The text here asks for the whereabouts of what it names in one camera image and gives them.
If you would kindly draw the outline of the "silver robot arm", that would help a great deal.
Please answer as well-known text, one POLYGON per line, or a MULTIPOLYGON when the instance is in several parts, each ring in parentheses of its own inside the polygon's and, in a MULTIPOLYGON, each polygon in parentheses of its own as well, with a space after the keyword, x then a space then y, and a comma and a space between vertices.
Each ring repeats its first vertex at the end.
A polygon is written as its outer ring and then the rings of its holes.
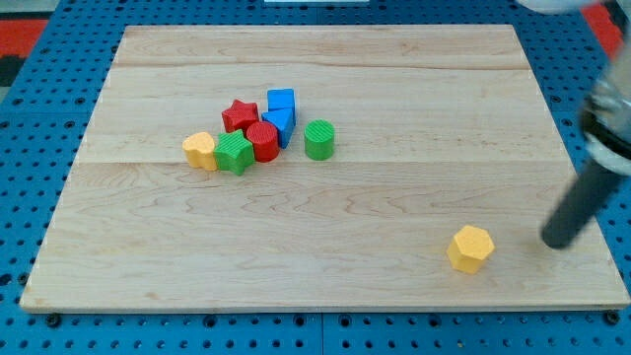
POLYGON ((630 175, 630 34, 602 70, 583 105, 587 150, 604 168, 630 175))

